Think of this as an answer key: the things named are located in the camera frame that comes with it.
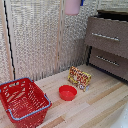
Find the white panel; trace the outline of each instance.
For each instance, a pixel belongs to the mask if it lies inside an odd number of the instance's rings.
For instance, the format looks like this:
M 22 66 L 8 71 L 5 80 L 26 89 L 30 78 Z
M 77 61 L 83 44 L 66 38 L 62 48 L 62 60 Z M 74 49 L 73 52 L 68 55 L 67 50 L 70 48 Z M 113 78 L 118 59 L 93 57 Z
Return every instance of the white panel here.
M 0 84 L 13 80 L 10 47 L 3 2 L 0 0 Z
M 57 59 L 60 0 L 6 0 L 6 4 L 16 78 L 38 80 L 52 75 Z
M 85 34 L 87 20 L 96 14 L 97 0 L 85 0 L 77 16 L 65 15 L 63 41 L 60 52 L 60 71 L 70 66 L 78 66 L 85 62 Z
M 128 8 L 128 0 L 100 0 L 99 9 Z

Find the pink object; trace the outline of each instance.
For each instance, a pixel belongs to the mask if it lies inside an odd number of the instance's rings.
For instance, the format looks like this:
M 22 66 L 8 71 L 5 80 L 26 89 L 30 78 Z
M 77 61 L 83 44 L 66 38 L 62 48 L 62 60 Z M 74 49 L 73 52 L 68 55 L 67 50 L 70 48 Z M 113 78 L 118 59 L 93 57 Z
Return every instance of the pink object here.
M 80 10 L 81 0 L 66 0 L 65 14 L 78 15 Z
M 61 99 L 71 101 L 75 98 L 77 90 L 69 85 L 63 85 L 59 88 L 59 94 Z

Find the dresser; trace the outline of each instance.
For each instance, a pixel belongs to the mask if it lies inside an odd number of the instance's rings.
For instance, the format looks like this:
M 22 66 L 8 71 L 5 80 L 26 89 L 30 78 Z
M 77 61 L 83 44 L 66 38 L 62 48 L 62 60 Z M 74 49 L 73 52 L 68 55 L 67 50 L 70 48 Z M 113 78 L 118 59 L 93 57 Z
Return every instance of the dresser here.
M 128 9 L 98 10 L 88 18 L 89 63 L 128 81 Z

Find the gray drawer unit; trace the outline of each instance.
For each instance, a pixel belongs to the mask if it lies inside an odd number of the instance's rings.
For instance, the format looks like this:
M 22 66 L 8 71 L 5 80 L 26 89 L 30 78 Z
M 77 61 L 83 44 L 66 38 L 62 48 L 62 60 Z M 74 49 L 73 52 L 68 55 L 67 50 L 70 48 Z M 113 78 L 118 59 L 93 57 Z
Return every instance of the gray drawer unit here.
M 128 22 L 89 17 L 85 43 L 128 59 Z
M 89 63 L 128 80 L 128 60 L 123 57 L 93 47 Z

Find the basket handle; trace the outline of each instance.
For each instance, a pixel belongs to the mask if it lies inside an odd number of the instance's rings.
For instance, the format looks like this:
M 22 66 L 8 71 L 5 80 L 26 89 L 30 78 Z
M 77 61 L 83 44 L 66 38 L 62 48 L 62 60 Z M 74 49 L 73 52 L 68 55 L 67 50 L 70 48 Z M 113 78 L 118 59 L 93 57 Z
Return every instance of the basket handle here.
M 47 98 L 46 94 L 44 95 L 44 97 L 45 97 L 45 98 L 48 100 L 48 102 L 49 102 L 49 104 L 48 104 L 47 106 L 45 106 L 45 107 L 43 107 L 43 108 L 40 108 L 40 109 L 38 109 L 38 110 L 36 110 L 36 111 L 34 111 L 34 112 L 31 112 L 30 114 L 27 114 L 27 115 L 25 115 L 25 116 L 23 116 L 23 117 L 21 117 L 21 118 L 15 118 L 15 117 L 13 116 L 13 114 L 12 114 L 12 112 L 11 112 L 10 109 L 8 109 L 8 110 L 6 110 L 6 111 L 9 111 L 9 112 L 10 112 L 10 115 L 11 115 L 11 117 L 13 118 L 13 120 L 20 121 L 20 120 L 22 120 L 22 119 L 24 119 L 24 118 L 26 118 L 26 117 L 29 117 L 29 116 L 31 116 L 31 115 L 37 113 L 37 112 L 40 112 L 40 111 L 42 111 L 42 110 L 44 110 L 44 109 L 50 107 L 51 101 Z

